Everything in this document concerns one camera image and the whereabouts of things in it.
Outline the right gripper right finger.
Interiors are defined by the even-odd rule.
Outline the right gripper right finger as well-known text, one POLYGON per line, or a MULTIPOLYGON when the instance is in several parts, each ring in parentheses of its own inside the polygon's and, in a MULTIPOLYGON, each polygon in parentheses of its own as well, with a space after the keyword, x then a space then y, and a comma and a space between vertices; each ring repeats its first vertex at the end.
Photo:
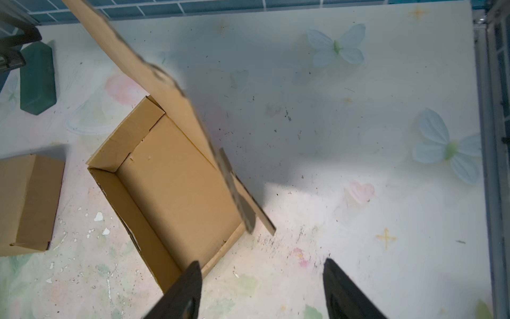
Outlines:
POLYGON ((386 319, 386 316, 331 258, 327 258, 324 263, 323 283, 329 318, 386 319))

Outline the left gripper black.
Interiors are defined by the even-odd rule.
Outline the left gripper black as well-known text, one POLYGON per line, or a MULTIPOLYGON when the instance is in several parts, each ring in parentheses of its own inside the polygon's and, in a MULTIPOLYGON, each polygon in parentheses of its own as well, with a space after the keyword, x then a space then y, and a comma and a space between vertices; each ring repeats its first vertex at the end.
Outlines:
POLYGON ((37 22, 12 1, 1 1, 1 73, 26 65, 21 47, 42 39, 37 22))

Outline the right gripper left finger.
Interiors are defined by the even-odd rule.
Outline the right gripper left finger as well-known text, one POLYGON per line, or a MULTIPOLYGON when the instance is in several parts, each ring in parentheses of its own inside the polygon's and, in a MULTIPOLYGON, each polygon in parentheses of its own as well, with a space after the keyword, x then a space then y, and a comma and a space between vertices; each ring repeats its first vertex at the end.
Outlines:
POLYGON ((198 261, 192 262, 145 318, 198 319, 203 277, 198 261))

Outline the cardboard box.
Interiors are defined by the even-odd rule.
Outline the cardboard box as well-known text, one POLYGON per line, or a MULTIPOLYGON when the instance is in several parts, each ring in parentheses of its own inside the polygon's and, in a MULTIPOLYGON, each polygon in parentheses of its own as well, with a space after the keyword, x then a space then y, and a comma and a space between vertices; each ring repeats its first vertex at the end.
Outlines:
POLYGON ((37 154, 1 160, 1 256, 49 248, 64 169, 64 161, 37 154))
POLYGON ((275 233, 177 82, 133 51, 86 1, 66 6, 147 91, 87 165, 160 289, 176 285, 193 262, 208 274, 258 221, 275 233))

